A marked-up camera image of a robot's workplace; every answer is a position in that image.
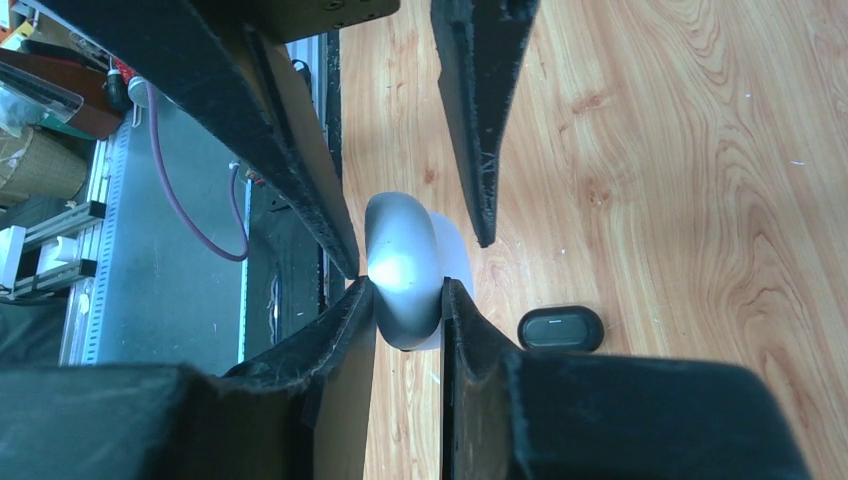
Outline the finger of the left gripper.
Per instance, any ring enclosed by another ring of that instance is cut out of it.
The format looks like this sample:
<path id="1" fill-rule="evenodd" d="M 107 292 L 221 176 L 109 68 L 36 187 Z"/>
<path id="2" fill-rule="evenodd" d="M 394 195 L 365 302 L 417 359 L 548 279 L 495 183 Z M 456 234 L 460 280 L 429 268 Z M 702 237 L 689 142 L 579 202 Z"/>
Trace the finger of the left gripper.
<path id="1" fill-rule="evenodd" d="M 482 248 L 496 240 L 501 146 L 535 0 L 433 1 L 439 91 L 469 218 Z"/>
<path id="2" fill-rule="evenodd" d="M 197 120 L 291 205 L 341 274 L 360 251 L 341 157 L 283 47 L 217 1 L 45 1 Z"/>

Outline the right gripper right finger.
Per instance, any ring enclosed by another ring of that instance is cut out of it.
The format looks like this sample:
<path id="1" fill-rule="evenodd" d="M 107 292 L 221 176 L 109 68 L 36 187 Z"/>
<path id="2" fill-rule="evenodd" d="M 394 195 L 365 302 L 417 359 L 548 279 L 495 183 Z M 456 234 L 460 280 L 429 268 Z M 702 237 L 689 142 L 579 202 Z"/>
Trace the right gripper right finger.
<path id="1" fill-rule="evenodd" d="M 807 479 L 763 381 L 716 362 L 519 348 L 442 288 L 445 479 Z"/>

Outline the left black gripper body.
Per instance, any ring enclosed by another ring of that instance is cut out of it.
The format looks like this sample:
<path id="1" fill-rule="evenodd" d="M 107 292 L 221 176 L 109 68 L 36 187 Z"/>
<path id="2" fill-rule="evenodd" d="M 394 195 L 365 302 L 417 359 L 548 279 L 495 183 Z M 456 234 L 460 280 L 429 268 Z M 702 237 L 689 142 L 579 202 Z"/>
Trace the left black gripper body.
<path id="1" fill-rule="evenodd" d="M 398 0 L 193 1 L 205 19 L 249 25 L 283 43 L 390 16 Z"/>

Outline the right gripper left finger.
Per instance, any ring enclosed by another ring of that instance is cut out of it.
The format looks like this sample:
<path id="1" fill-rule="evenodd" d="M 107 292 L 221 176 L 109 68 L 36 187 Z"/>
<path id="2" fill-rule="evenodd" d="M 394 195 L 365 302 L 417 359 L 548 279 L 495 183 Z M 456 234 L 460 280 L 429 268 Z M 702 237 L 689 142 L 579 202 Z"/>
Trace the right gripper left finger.
<path id="1" fill-rule="evenodd" d="M 359 479 L 373 286 L 214 376 L 188 365 L 5 368 L 5 479 Z"/>

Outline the white earbud charging case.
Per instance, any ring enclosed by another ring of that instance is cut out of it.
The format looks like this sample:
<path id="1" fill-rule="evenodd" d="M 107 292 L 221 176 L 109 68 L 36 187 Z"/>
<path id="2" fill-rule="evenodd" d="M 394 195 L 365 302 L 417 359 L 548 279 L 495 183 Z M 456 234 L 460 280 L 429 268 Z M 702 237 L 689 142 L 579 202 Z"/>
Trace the white earbud charging case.
<path id="1" fill-rule="evenodd" d="M 438 349 L 444 279 L 459 280 L 474 294 L 471 262 L 455 223 L 406 193 L 380 193 L 366 208 L 365 245 L 384 340 L 401 351 Z"/>

